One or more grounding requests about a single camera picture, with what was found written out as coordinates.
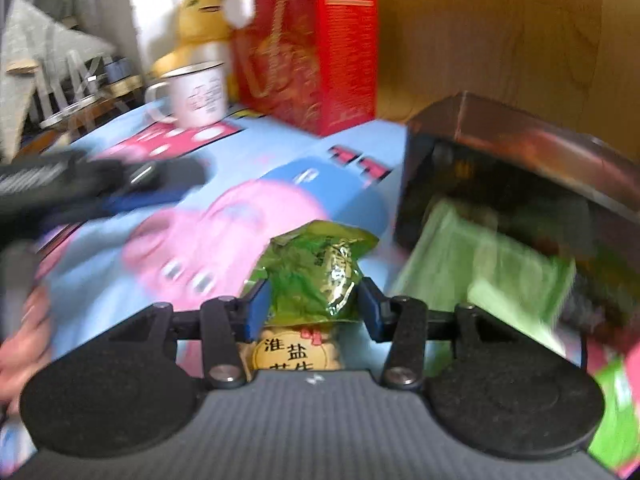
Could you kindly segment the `person's left hand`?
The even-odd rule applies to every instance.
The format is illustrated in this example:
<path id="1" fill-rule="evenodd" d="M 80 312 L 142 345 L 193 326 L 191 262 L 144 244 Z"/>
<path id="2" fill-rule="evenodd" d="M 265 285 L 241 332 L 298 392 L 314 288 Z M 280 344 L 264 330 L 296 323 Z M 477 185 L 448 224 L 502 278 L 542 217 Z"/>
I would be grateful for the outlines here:
<path id="1" fill-rule="evenodd" d="M 26 382 L 51 361 L 49 313 L 47 289 L 36 286 L 24 304 L 20 327 L 1 345 L 1 404 L 11 415 L 18 412 Z"/>

